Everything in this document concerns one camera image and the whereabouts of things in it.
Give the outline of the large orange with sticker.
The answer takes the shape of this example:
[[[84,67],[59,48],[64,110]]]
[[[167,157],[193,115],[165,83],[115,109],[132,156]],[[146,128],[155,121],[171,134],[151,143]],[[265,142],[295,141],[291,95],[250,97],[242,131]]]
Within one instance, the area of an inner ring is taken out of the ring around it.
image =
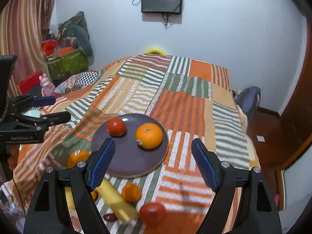
[[[86,161],[90,153],[84,150],[76,150],[67,159],[67,168],[74,167],[80,161]]]

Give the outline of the red tomato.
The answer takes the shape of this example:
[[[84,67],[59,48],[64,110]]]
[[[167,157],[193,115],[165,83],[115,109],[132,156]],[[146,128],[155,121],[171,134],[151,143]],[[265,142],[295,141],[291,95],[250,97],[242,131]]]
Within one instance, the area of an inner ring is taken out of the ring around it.
[[[126,125],[121,118],[114,117],[107,122],[107,131],[111,136],[123,136],[126,132]]]
[[[166,218],[166,208],[157,202],[144,204],[139,210],[139,219],[148,227],[157,227]]]

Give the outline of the small tangerine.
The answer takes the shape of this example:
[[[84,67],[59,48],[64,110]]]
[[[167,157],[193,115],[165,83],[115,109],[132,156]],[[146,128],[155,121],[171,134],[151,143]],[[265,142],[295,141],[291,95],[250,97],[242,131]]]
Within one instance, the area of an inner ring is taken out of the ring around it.
[[[91,196],[92,196],[93,200],[96,201],[97,198],[98,198],[98,193],[97,193],[97,191],[96,191],[96,190],[92,191],[92,192],[91,192]]]
[[[142,197],[142,191],[137,185],[129,183],[122,188],[121,196],[128,203],[137,203]]]

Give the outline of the red box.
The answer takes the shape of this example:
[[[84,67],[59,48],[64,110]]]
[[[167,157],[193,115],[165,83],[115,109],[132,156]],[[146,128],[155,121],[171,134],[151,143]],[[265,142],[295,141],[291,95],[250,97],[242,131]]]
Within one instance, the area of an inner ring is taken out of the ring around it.
[[[31,89],[40,85],[40,77],[43,75],[42,71],[36,71],[29,75],[26,79],[22,80],[20,83],[17,84],[21,94],[26,94]]]

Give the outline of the pink plush toy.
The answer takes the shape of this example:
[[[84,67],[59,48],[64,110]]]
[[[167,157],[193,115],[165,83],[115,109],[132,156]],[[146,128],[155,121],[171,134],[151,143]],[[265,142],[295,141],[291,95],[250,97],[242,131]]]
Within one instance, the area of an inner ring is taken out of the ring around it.
[[[51,82],[50,78],[46,74],[43,74],[39,76],[39,80],[40,80],[42,97],[53,96],[55,86]]]

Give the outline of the checkered quilt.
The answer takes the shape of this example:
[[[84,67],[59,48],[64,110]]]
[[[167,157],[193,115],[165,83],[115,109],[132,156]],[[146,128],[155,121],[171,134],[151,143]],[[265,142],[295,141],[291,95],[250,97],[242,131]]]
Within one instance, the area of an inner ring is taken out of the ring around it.
[[[55,95],[65,95],[72,91],[81,90],[91,84],[93,84],[100,73],[98,71],[87,71],[79,74],[72,75],[66,81],[58,85],[55,90]]]

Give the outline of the dark red jujube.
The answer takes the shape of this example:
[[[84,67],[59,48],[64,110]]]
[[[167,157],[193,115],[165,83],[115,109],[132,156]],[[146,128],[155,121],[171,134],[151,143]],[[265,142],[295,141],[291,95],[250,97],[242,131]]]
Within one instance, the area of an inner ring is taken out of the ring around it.
[[[107,222],[115,222],[118,220],[117,216],[113,213],[107,213],[103,215],[103,219]]]

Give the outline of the red plastic bag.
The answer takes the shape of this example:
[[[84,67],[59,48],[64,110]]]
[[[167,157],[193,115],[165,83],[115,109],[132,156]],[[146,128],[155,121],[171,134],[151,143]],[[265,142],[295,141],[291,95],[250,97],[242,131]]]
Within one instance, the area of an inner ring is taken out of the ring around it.
[[[57,42],[56,40],[49,39],[49,40],[43,41],[41,43],[42,53],[46,57],[50,57],[54,53],[54,50],[59,46],[60,46],[60,43]]]

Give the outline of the green storage box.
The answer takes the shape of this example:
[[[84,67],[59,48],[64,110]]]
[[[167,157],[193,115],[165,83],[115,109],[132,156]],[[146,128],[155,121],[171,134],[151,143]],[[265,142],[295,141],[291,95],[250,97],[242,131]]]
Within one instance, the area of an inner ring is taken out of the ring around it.
[[[88,60],[79,49],[48,62],[49,75],[52,80],[60,80],[68,74],[76,74],[87,66]]]

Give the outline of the striped brown curtain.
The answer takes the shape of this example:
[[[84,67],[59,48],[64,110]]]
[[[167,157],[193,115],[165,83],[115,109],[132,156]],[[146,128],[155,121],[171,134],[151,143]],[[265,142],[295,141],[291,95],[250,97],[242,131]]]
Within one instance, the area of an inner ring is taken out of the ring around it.
[[[1,12],[1,55],[16,55],[8,96],[21,94],[18,83],[36,71],[48,72],[41,43],[48,37],[55,0],[9,0]]]

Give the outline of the purple round plate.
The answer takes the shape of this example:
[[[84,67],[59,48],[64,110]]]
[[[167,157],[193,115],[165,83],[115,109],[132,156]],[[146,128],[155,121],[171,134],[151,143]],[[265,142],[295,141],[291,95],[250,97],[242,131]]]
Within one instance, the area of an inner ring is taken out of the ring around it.
[[[115,154],[107,173],[114,177],[133,179],[146,175],[163,163],[168,152],[168,135],[163,126],[144,114],[130,113],[119,116],[125,123],[127,131],[122,137],[114,137]],[[145,123],[158,125],[163,133],[163,140],[159,147],[147,151],[141,148],[135,140],[137,128]]]

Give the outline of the brown wooden door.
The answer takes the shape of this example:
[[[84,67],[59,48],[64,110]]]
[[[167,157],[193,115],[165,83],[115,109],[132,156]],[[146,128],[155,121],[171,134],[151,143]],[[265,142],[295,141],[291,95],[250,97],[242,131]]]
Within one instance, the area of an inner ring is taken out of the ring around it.
[[[278,170],[291,166],[311,146],[311,23],[307,23],[307,44],[302,70],[280,122],[295,151]]]

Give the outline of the striped patchwork blanket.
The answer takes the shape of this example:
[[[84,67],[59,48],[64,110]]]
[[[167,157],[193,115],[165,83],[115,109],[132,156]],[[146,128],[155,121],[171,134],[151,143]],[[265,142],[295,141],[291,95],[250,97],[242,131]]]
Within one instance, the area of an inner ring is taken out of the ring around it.
[[[67,111],[70,121],[51,127],[42,144],[22,147],[15,190],[28,208],[48,166],[70,168],[107,137],[116,144],[103,188],[94,193],[101,215],[109,201],[131,203],[141,217],[109,222],[112,233],[195,233],[214,197],[191,153],[200,138],[221,161],[248,170],[258,163],[246,134],[247,118],[220,66],[176,56],[142,54],[102,71],[75,75],[58,88],[43,115]]]

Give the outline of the yellow pillow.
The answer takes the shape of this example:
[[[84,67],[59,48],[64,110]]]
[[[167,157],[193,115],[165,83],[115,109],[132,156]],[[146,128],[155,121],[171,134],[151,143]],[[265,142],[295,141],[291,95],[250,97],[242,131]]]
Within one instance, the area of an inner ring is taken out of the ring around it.
[[[152,47],[144,51],[144,54],[156,54],[160,56],[167,56],[167,52],[165,52],[163,49]]]

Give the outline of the small black monitor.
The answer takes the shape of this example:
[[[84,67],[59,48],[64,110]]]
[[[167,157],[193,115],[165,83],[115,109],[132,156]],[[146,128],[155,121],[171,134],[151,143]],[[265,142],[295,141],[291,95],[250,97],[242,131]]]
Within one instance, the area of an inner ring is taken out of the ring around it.
[[[180,14],[183,0],[142,0],[142,13]]]

